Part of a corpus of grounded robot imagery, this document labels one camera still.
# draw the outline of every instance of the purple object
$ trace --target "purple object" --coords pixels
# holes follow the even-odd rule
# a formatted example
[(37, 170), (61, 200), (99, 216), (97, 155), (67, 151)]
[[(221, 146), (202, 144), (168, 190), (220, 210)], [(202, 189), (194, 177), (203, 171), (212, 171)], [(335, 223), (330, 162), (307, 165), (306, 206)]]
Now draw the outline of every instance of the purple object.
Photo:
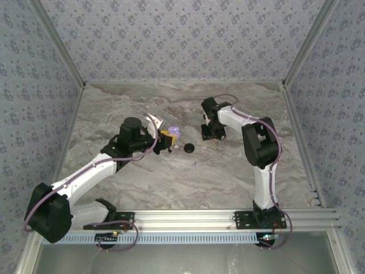
[(179, 127), (169, 127), (168, 132), (171, 135), (176, 135), (178, 138), (180, 137), (180, 129)]

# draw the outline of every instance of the blue patterned wall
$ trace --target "blue patterned wall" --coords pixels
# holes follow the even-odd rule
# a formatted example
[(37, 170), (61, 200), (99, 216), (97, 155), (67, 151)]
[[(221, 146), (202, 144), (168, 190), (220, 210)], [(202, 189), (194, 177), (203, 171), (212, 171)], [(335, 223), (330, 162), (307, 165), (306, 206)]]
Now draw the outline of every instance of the blue patterned wall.
[(28, 3), (0, 10), (0, 273), (13, 273), (27, 203), (52, 179), (79, 89)]
[(323, 0), (42, 0), (83, 79), (283, 79)]
[(340, 1), (290, 87), (329, 207), (365, 273), (365, 2)]

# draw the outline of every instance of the cable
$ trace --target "cable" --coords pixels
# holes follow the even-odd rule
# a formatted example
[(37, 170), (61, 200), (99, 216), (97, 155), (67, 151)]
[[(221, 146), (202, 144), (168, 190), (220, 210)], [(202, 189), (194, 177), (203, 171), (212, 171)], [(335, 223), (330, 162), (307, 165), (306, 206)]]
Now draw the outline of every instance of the cable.
[(236, 101), (234, 101), (234, 102), (232, 103), (232, 105), (234, 105), (234, 104), (236, 104), (236, 103), (238, 103), (238, 102), (240, 101), (240, 100), (239, 100), (239, 98), (238, 98), (237, 96), (234, 96), (234, 95), (229, 94), (229, 93), (222, 93), (222, 94), (218, 94), (218, 95), (214, 96), (213, 98), (218, 98), (218, 97), (222, 97), (222, 96), (228, 96), (228, 97), (232, 97), (232, 98), (234, 98)]
[(37, 202), (37, 204), (32, 208), (32, 210), (29, 212), (27, 218), (24, 221), (24, 225), (23, 225), (23, 230), (25, 232), (32, 232), (34, 231), (33, 229), (28, 229), (27, 225), (29, 223), (29, 220), (32, 218), (34, 212), (40, 207), (41, 204), (43, 204), (49, 197), (51, 197), (53, 194), (57, 193), (58, 191), (60, 191), (62, 188), (64, 188), (65, 186), (71, 184), (74, 180), (76, 180), (78, 177), (80, 177), (81, 175), (85, 174), (86, 172), (88, 172), (90, 169), (105, 163), (105, 162), (118, 162), (118, 161), (132, 161), (138, 158), (141, 158), (143, 156), (146, 156), (148, 154), (150, 154), (153, 151), (153, 148), (155, 147), (155, 145), (157, 144), (157, 140), (159, 137), (159, 133), (158, 133), (158, 129), (157, 129), (157, 125), (155, 123), (155, 121), (152, 119), (151, 116), (149, 116), (148, 114), (144, 114), (144, 116), (147, 116), (149, 118), (149, 120), (151, 120), (153, 127), (155, 128), (155, 141), (153, 142), (153, 145), (144, 153), (137, 155), (137, 156), (133, 156), (133, 157), (128, 157), (128, 158), (109, 158), (109, 159), (103, 159), (100, 160), (98, 162), (96, 162), (95, 164), (91, 164), (90, 166), (88, 166), (87, 168), (81, 170), (79, 173), (77, 173), (75, 176), (71, 177), (67, 182), (65, 182), (64, 184), (62, 184), (61, 186), (59, 186), (58, 188), (52, 190), (50, 193), (48, 193), (46, 196), (44, 196), (43, 198), (41, 198), (41, 200), (39, 202)]
[(106, 221), (105, 223), (93, 223), (90, 225), (106, 225), (106, 224), (129, 224), (131, 226), (133, 226), (133, 228), (136, 231), (136, 237), (135, 240), (133, 241), (132, 244), (130, 244), (129, 246), (125, 247), (125, 248), (119, 248), (119, 249), (104, 249), (101, 246), (102, 241), (104, 240), (105, 236), (101, 237), (99, 242), (98, 242), (98, 247), (100, 249), (100, 251), (105, 251), (105, 252), (123, 252), (123, 251), (127, 251), (129, 249), (131, 249), (132, 247), (134, 247), (137, 244), (138, 241), (138, 237), (139, 237), (139, 232), (138, 232), (138, 228), (137, 226), (132, 223), (131, 221), (125, 221), (125, 220), (118, 220), (118, 221)]
[(286, 245), (288, 242), (289, 242), (289, 240), (290, 240), (290, 238), (291, 238), (291, 235), (292, 235), (292, 233), (293, 233), (293, 224), (292, 224), (292, 222), (291, 222), (291, 218), (290, 218), (290, 216), (284, 211), (284, 210), (282, 210), (281, 208), (279, 208), (279, 206), (278, 206), (278, 204), (275, 202), (275, 199), (274, 199), (274, 194), (273, 194), (273, 173), (272, 173), (272, 171), (273, 171), (273, 167), (274, 167), (274, 165), (276, 165), (278, 162), (279, 162), (279, 160), (280, 160), (280, 157), (281, 157), (281, 153), (282, 153), (282, 145), (281, 145), (281, 141), (280, 141), (280, 138), (279, 138), (279, 135), (276, 133), (276, 131), (269, 125), (269, 124), (267, 124), (267, 123), (265, 123), (264, 121), (261, 121), (261, 120), (259, 120), (259, 119), (256, 119), (256, 118), (253, 118), (253, 117), (251, 117), (251, 116), (247, 116), (247, 115), (244, 115), (244, 114), (242, 114), (242, 113), (239, 113), (238, 111), (236, 111), (233, 107), (234, 107), (234, 105), (236, 104), (236, 103), (238, 103), (240, 100), (236, 97), (236, 96), (234, 96), (234, 95), (232, 95), (232, 94), (220, 94), (220, 95), (217, 95), (217, 96), (215, 96), (214, 98), (217, 98), (217, 97), (221, 97), (221, 96), (230, 96), (230, 97), (233, 97), (236, 101), (235, 102), (233, 102), (232, 103), (232, 105), (231, 105), (231, 110), (232, 110), (232, 112), (234, 113), (234, 114), (236, 114), (236, 115), (238, 115), (239, 117), (241, 117), (241, 118), (244, 118), (244, 119), (247, 119), (247, 120), (251, 120), (251, 121), (254, 121), (254, 122), (257, 122), (257, 123), (260, 123), (260, 124), (262, 124), (263, 126), (265, 126), (266, 128), (268, 128), (270, 131), (271, 131), (271, 133), (274, 135), (274, 137), (275, 137), (275, 139), (276, 139), (276, 141), (277, 141), (277, 143), (278, 143), (278, 156), (276, 157), (276, 159), (275, 159), (275, 161), (273, 161), (273, 163), (270, 165), (270, 167), (269, 167), (269, 191), (270, 191), (270, 197), (271, 197), (271, 200), (272, 200), (272, 202), (273, 202), (273, 204), (274, 204), (274, 206), (276, 207), (276, 209), (279, 211), (279, 212), (281, 212), (281, 213), (283, 213), (286, 217), (287, 217), (287, 219), (288, 219), (288, 221), (289, 221), (289, 224), (290, 224), (290, 231), (289, 231), (289, 235), (288, 235), (288, 237), (285, 239), (285, 241), (283, 242), (283, 243), (281, 243), (280, 245), (278, 245), (278, 246), (276, 246), (276, 247), (271, 247), (271, 245), (270, 244), (268, 244), (268, 243), (266, 243), (266, 242), (264, 242), (264, 241), (259, 241), (260, 243), (262, 243), (262, 244), (265, 244), (265, 245), (267, 245), (268, 246), (268, 248), (269, 249), (272, 249), (272, 250), (274, 250), (274, 249), (278, 249), (278, 248), (281, 248), (281, 247), (283, 247), (284, 245)]

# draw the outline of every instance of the marble surface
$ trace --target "marble surface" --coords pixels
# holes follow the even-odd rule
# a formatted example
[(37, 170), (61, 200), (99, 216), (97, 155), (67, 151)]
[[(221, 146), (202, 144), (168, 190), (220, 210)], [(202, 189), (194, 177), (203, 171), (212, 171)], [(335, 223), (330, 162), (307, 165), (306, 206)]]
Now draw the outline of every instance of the marble surface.
[[(87, 192), (78, 203), (104, 198), (117, 208), (131, 209), (252, 208), (254, 172), (245, 158), (239, 133), (227, 128), (224, 141), (201, 139), (200, 125), (205, 122), (201, 102), (221, 93), (238, 96), (240, 110), (252, 116), (269, 116), (274, 121), (283, 143), (276, 176), (280, 205), (312, 206), (310, 185), (276, 83), (87, 86), (60, 178), (88, 163), (119, 132), (126, 117), (135, 116), (146, 126), (143, 113), (150, 112), (165, 119), (166, 128), (180, 127), (177, 147), (172, 153), (152, 153), (141, 161), (128, 163)], [(194, 153), (184, 152), (185, 143), (195, 145)]]

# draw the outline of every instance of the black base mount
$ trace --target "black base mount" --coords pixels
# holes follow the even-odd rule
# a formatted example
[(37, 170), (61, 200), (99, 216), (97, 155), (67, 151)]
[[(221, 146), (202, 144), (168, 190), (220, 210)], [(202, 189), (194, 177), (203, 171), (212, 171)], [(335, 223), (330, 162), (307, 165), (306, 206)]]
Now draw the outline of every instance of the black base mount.
[[(131, 223), (134, 223), (135, 221), (135, 213), (134, 212), (121, 212), (121, 211), (117, 211), (116, 207), (114, 205), (112, 205), (111, 203), (109, 203), (108, 201), (104, 200), (104, 199), (96, 199), (97, 202), (103, 204), (104, 206), (107, 207), (107, 209), (109, 210), (109, 213), (107, 215), (107, 217), (104, 220), (104, 223), (107, 221), (119, 221), (119, 220), (123, 220), (123, 221), (130, 221)], [(84, 225), (84, 230), (116, 230), (116, 231), (120, 231), (120, 230), (132, 230), (133, 226), (131, 226), (130, 224), (122, 224), (122, 223), (118, 223), (118, 224), (106, 224), (106, 225)]]
[(233, 217), (237, 229), (284, 229), (287, 227), (285, 215), (276, 207), (260, 209), (253, 202), (252, 211), (236, 211)]

